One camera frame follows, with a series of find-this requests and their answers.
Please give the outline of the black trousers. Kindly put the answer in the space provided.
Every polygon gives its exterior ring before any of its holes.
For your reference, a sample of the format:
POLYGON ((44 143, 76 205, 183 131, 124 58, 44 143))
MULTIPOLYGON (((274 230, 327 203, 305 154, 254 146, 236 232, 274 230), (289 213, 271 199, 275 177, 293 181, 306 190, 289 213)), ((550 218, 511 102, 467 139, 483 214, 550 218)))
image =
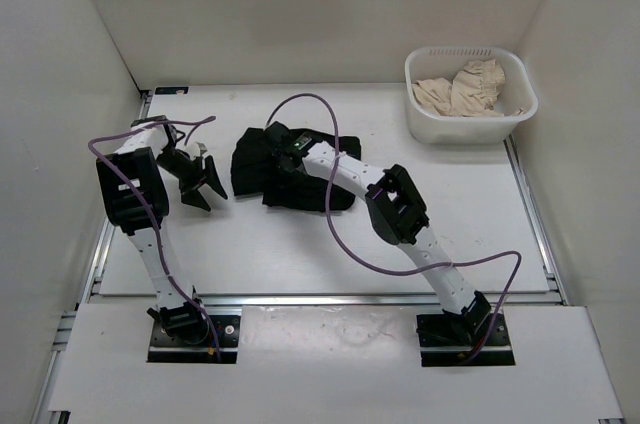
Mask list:
MULTIPOLYGON (((333 135, 308 128, 294 128, 291 131, 296 137, 309 131, 316 133, 325 142, 334 142, 333 135)), ((260 194, 262 204, 269 207, 324 213, 327 181, 299 172, 291 174, 278 169, 263 134, 262 129, 250 127, 237 141, 231 160, 234 196, 260 194)), ((351 157, 359 159, 362 156, 361 142, 356 136, 340 136, 339 146, 351 157)), ((335 184, 332 186, 331 211, 346 211, 353 206, 355 200, 356 197, 352 193, 335 184)))

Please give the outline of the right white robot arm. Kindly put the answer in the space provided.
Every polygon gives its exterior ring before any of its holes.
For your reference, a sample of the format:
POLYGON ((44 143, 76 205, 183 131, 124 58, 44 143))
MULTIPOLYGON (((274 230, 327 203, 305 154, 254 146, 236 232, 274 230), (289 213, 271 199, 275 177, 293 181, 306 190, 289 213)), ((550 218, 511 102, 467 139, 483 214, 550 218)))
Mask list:
POLYGON ((435 291, 452 337, 469 345, 480 339, 491 306, 439 245, 426 203, 404 167, 371 166, 337 152, 314 132, 296 133, 279 122, 265 129, 263 139, 280 171, 323 179, 361 199, 377 236, 400 249, 435 291))

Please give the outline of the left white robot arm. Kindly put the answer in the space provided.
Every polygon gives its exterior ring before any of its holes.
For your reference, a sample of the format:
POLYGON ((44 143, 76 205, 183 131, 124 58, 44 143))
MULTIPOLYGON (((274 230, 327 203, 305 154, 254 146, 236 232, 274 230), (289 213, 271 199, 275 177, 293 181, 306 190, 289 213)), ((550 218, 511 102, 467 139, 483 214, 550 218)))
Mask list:
POLYGON ((209 212, 202 195, 210 188, 223 199, 228 194, 214 158, 193 132, 215 120, 171 120, 164 115, 138 119, 128 132, 89 141, 109 222, 130 240, 152 282, 156 304, 148 314, 170 337, 188 345, 219 348, 218 331, 204 310, 195 285, 181 270, 165 224, 169 196, 161 172, 178 181, 180 202, 209 212))

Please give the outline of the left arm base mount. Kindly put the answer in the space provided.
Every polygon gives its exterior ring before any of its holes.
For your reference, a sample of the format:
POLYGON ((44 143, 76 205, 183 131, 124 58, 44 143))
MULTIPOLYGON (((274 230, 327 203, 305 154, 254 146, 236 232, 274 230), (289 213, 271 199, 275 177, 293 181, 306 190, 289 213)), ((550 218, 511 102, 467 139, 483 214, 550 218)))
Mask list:
POLYGON ((235 364, 241 335, 241 312, 210 314, 218 338, 216 352, 208 323, 204 327, 188 331, 185 336, 170 334, 158 322, 153 323, 147 361, 170 364, 235 364))

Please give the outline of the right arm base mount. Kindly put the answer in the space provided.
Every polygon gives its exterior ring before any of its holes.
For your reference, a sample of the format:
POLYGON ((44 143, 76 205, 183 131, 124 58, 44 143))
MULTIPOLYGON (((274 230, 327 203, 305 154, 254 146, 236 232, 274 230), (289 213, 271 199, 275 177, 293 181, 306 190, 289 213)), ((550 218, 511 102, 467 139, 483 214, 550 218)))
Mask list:
POLYGON ((485 338, 485 344, 468 363, 476 367, 504 367, 516 364, 505 317, 498 313, 491 333, 492 317, 482 324, 479 334, 469 343, 463 341, 451 329, 444 314, 419 314, 416 316, 421 366, 423 368, 456 367, 465 362, 474 346, 485 338))

